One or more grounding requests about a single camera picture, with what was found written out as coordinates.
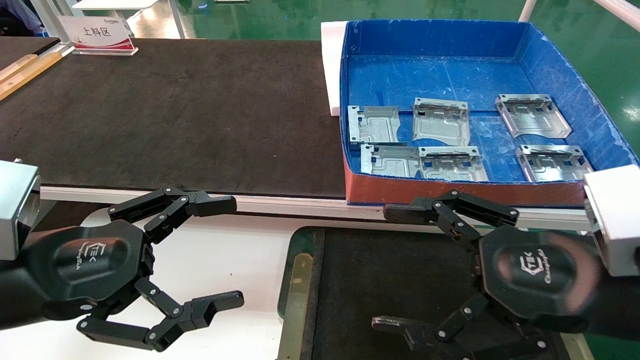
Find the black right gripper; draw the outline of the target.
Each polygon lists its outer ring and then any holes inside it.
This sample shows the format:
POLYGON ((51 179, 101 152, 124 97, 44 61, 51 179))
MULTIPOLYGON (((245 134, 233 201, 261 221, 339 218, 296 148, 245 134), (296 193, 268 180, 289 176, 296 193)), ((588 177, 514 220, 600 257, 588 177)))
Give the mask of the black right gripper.
MULTIPOLYGON (((518 217, 515 208, 457 189, 416 197, 409 204, 384 205, 390 223, 435 225, 463 248, 478 249, 484 291, 519 321, 555 332, 585 332, 603 272, 594 242, 562 231, 508 227, 515 226, 518 217), (482 238, 463 217, 496 230, 482 238)), ((402 335, 412 351, 429 353, 434 360, 535 360, 551 350, 542 332, 523 330, 519 323, 518 341, 466 350, 457 337, 492 307, 487 294, 474 294, 439 325, 375 316, 371 327, 402 335)))

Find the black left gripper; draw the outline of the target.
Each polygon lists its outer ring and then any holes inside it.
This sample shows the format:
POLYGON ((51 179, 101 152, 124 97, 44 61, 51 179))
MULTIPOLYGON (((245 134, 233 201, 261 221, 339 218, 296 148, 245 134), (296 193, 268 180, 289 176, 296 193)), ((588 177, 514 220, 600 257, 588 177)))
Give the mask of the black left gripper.
POLYGON ((217 313, 244 306, 243 293, 222 292, 178 304, 147 278, 154 264, 149 244, 159 244, 190 217, 235 212, 234 196, 164 187, 112 205, 108 224, 46 232, 27 246, 27 273, 41 297, 44 319, 68 321, 107 308, 78 322, 78 332, 95 342, 157 352, 187 332, 208 328, 217 313), (143 231, 133 225, 148 218, 143 231), (108 320, 114 309, 110 306, 124 307, 134 288, 162 312, 160 323, 147 328, 108 320))

